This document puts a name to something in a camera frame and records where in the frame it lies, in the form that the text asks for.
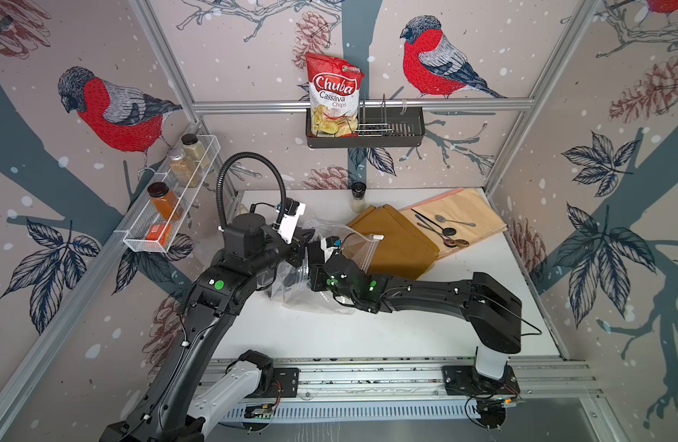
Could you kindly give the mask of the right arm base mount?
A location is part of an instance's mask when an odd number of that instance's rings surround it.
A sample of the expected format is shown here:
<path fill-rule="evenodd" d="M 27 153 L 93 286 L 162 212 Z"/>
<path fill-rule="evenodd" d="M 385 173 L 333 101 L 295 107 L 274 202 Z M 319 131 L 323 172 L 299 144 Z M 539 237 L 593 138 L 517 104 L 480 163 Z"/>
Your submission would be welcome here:
<path fill-rule="evenodd" d="M 474 366 L 466 365 L 443 366 L 441 373 L 449 396 L 495 397 L 520 394 L 515 372 L 509 365 L 506 365 L 501 379 L 490 379 L 478 374 Z"/>

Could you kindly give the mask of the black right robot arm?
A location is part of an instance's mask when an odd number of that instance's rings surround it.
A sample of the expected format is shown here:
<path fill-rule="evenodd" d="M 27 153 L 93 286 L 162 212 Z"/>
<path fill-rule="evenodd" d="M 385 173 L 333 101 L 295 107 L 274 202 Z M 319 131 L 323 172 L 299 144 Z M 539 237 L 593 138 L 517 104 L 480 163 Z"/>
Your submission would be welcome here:
<path fill-rule="evenodd" d="M 477 334 L 473 371 L 504 383 L 508 357 L 521 351 L 522 302 L 483 272 L 452 282 L 415 281 L 386 274 L 366 274 L 339 248 L 308 246 L 309 283 L 314 292 L 328 291 L 343 307 L 371 314 L 423 311 L 469 322 Z"/>

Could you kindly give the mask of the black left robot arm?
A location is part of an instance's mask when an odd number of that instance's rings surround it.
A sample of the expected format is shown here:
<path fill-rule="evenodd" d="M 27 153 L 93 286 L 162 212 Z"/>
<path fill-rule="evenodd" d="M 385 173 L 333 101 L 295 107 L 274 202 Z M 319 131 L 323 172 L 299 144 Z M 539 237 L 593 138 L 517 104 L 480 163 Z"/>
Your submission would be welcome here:
<path fill-rule="evenodd" d="M 224 247 L 194 282 L 182 317 L 182 332 L 156 379 L 127 418 L 108 425 L 103 441 L 203 441 L 242 399 L 268 392 L 273 361 L 248 351 L 230 372 L 200 394 L 198 384 L 217 346 L 246 301 L 260 290 L 259 277 L 280 263 L 302 265 L 311 229 L 284 239 L 279 225 L 246 213 L 221 223 Z"/>

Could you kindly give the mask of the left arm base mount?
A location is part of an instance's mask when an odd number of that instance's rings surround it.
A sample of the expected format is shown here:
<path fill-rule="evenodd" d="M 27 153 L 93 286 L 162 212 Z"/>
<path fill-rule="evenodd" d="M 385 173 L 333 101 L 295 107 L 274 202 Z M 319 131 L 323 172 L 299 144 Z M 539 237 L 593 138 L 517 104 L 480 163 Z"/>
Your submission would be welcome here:
<path fill-rule="evenodd" d="M 265 368 L 258 387 L 248 398 L 296 398 L 299 374 L 298 368 Z"/>

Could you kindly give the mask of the clear plastic vacuum bag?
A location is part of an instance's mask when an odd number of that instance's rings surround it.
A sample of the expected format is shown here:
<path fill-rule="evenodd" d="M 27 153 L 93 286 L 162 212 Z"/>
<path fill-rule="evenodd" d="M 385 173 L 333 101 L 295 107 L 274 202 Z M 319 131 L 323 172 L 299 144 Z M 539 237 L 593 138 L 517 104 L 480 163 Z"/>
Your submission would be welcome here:
<path fill-rule="evenodd" d="M 329 284 L 333 278 L 326 273 L 324 265 L 339 250 L 366 272 L 384 237 L 364 235 L 339 222 L 313 215 L 301 226 L 312 233 L 303 261 L 298 267 L 281 263 L 274 283 L 264 294 L 273 302 L 295 311 L 351 315 L 354 308 L 350 306 L 349 298 L 335 298 L 331 294 Z"/>

